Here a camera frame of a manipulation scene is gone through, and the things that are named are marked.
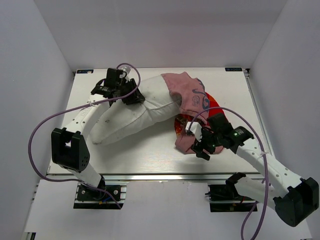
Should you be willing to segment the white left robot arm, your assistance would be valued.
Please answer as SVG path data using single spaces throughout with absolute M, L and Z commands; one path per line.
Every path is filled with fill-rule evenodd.
M 106 77 L 91 90 L 87 103 L 76 107 L 78 114 L 75 118 L 51 133 L 52 161 L 72 173 L 77 182 L 89 187 L 88 193 L 96 200 L 105 196 L 106 187 L 102 175 L 90 165 L 86 140 L 103 113 L 117 100 L 126 105 L 145 101 L 138 89 L 141 81 L 129 78 L 133 68 L 128 63 L 108 68 Z

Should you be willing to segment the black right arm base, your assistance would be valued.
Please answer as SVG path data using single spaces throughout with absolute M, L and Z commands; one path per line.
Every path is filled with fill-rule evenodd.
M 225 184 L 210 184 L 204 194 L 209 201 L 211 213 L 248 213 L 255 200 L 232 193 Z

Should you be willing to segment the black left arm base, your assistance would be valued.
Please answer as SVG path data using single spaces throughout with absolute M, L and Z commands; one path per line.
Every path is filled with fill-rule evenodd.
M 78 210 L 120 210 L 125 203 L 127 184 L 120 181 L 106 181 L 104 193 L 78 184 L 73 208 Z

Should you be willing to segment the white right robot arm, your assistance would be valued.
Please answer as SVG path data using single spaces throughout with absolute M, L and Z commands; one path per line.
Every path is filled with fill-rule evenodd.
M 196 121 L 188 122 L 185 127 L 188 134 L 195 136 L 191 148 L 198 158 L 208 161 L 217 147 L 223 147 L 248 162 L 265 179 L 259 183 L 244 173 L 233 174 L 225 182 L 229 198 L 236 200 L 244 196 L 266 201 L 290 227 L 298 226 L 319 208 L 318 182 L 312 177 L 304 179 L 265 152 L 253 131 L 243 126 L 233 127 L 223 113 L 209 117 L 207 122 L 209 127 Z

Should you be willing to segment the red patterned pillowcase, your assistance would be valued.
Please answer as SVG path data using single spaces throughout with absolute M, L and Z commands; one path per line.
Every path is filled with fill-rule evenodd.
M 200 113 L 195 121 L 201 126 L 209 127 L 207 118 L 224 111 L 217 108 L 219 104 L 206 92 L 200 79 L 190 77 L 187 72 L 163 73 L 161 76 L 164 78 L 170 96 L 181 100 L 179 114 L 174 119 L 175 147 L 183 154 L 194 154 L 191 146 L 195 137 L 186 134 L 187 122 L 192 121 L 193 117 Z

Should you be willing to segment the white pillow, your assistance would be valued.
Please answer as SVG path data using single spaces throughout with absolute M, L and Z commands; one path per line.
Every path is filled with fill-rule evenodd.
M 182 97 L 170 95 L 162 76 L 143 80 L 139 90 L 144 102 L 126 105 L 117 100 L 103 113 L 90 132 L 94 145 L 115 143 L 180 113 Z

